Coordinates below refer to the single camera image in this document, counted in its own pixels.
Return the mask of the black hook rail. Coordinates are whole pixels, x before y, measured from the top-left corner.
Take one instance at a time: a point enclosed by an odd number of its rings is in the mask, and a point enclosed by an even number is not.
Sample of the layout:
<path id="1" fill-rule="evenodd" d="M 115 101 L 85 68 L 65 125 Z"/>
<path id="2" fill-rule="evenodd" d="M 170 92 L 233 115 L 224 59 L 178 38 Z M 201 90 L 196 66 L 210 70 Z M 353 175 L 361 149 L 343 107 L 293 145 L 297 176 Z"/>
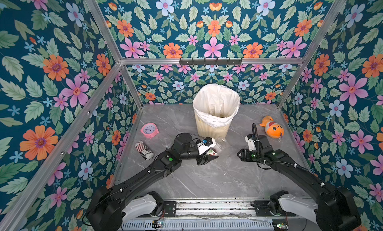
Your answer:
<path id="1" fill-rule="evenodd" d="M 228 65 L 241 65 L 242 59 L 232 59 L 232 58 L 189 58 L 189 59 L 179 59 L 180 65 L 196 65 L 196 66 L 205 66 L 205 65 L 218 65 L 218 66 L 228 66 Z"/>

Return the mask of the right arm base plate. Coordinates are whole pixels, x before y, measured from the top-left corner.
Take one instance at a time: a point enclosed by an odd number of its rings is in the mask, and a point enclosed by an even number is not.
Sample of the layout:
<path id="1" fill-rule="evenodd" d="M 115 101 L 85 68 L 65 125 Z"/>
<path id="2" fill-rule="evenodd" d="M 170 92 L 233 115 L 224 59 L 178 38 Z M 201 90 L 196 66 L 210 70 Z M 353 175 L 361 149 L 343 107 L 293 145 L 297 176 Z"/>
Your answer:
<path id="1" fill-rule="evenodd" d="M 282 211 L 279 205 L 274 204 L 269 200 L 255 200 L 250 204 L 253 208 L 255 208 L 255 212 L 258 216 L 288 216 L 288 217 L 296 217 L 297 215 Z"/>

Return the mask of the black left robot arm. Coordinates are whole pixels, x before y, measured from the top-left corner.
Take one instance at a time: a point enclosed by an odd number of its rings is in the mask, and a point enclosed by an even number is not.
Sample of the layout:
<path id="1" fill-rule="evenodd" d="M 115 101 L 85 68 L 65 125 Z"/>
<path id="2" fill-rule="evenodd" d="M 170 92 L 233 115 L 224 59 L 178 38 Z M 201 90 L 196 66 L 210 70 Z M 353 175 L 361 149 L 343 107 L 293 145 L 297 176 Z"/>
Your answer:
<path id="1" fill-rule="evenodd" d="M 218 156 L 208 153 L 215 146 L 214 138 L 198 139 L 180 133 L 173 145 L 157 155 L 147 168 L 118 185 L 104 186 L 94 192 L 85 213 L 89 225 L 96 231 L 118 230 L 123 223 L 123 209 L 140 192 L 176 171 L 184 160 L 194 159 L 201 166 L 217 159 Z"/>

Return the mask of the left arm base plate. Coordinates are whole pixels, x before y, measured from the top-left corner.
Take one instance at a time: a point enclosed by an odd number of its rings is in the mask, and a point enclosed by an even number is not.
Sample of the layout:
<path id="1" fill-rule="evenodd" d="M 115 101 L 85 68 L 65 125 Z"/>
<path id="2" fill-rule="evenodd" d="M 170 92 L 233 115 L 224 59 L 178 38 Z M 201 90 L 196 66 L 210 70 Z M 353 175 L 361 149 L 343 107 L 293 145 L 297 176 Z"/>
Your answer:
<path id="1" fill-rule="evenodd" d="M 177 210 L 176 201 L 164 201 L 163 203 L 156 206 L 156 208 L 147 215 L 142 215 L 141 217 L 151 217 L 151 218 L 161 218 L 161 217 L 175 217 Z"/>

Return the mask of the white plastic bin liner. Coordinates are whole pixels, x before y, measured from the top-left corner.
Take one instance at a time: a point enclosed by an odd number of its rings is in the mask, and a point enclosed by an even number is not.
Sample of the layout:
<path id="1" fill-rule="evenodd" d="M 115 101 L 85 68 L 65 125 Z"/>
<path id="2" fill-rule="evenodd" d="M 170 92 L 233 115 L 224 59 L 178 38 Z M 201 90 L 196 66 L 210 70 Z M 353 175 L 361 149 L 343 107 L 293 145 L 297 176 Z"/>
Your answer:
<path id="1" fill-rule="evenodd" d="M 203 86 L 192 102 L 195 116 L 211 127 L 231 124 L 240 106 L 238 93 L 224 85 Z"/>

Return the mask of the pink alarm clock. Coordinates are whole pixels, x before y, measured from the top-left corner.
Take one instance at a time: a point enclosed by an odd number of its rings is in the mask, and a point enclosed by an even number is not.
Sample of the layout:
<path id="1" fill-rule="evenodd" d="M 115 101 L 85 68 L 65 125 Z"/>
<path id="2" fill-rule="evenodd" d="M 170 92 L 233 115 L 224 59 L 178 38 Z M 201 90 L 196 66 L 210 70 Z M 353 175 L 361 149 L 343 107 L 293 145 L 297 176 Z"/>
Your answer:
<path id="1" fill-rule="evenodd" d="M 159 134 L 159 130 L 154 123 L 147 123 L 143 125 L 140 132 L 147 138 L 152 139 Z"/>

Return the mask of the clear jar with white lid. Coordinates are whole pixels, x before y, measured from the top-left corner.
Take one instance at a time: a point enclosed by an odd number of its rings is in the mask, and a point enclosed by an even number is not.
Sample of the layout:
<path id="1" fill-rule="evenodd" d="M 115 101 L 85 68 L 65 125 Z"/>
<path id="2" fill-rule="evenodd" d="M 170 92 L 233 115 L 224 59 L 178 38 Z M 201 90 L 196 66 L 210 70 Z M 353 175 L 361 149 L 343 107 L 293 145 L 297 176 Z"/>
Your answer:
<path id="1" fill-rule="evenodd" d="M 226 151 L 228 149 L 228 143 L 227 140 L 223 137 L 218 137 L 214 140 L 215 145 L 208 150 L 208 155 L 218 156 L 222 152 Z"/>

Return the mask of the striped flag pattern can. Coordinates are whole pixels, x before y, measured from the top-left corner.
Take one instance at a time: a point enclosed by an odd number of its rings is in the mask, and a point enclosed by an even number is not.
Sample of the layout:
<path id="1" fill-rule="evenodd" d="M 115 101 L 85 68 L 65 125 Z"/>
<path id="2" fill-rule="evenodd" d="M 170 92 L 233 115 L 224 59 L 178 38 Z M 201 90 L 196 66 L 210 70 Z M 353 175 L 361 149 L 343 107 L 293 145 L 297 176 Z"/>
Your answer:
<path id="1" fill-rule="evenodd" d="M 144 160 L 150 160 L 154 157 L 154 153 L 151 151 L 151 149 L 141 140 L 135 144 L 135 149 L 143 157 Z"/>

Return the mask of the cream ribbed trash bin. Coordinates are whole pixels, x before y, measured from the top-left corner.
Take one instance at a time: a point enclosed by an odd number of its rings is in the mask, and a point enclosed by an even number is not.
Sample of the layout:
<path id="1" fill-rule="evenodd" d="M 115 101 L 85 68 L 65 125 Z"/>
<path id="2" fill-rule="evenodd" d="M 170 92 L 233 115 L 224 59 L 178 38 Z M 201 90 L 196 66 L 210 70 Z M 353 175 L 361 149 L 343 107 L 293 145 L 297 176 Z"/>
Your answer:
<path id="1" fill-rule="evenodd" d="M 219 117 L 205 112 L 194 112 L 198 134 L 203 137 L 225 138 L 235 115 Z"/>

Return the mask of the orange plush toy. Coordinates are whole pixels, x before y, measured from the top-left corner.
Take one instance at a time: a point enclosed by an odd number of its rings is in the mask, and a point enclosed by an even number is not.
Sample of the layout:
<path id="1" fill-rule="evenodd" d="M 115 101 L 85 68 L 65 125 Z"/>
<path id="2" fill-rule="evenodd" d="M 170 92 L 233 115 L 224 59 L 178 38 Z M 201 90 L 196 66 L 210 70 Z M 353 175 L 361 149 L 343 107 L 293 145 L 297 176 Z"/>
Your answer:
<path id="1" fill-rule="evenodd" d="M 265 128 L 267 136 L 274 139 L 281 139 L 284 136 L 284 128 L 279 123 L 275 122 L 271 116 L 265 116 L 259 124 Z"/>

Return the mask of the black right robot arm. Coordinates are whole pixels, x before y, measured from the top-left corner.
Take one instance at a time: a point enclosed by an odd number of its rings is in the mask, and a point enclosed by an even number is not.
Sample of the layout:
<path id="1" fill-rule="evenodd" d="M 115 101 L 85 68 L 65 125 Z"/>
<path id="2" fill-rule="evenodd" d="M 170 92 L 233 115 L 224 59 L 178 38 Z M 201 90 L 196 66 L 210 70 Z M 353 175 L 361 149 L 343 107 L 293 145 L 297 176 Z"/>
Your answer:
<path id="1" fill-rule="evenodd" d="M 273 149 L 265 135 L 249 134 L 245 141 L 248 148 L 237 153 L 241 161 L 263 164 L 264 169 L 281 173 L 309 195 L 303 199 L 284 190 L 271 195 L 267 208 L 272 214 L 293 213 L 317 224 L 322 231 L 352 231 L 362 224 L 349 189 L 316 177 L 286 152 Z"/>

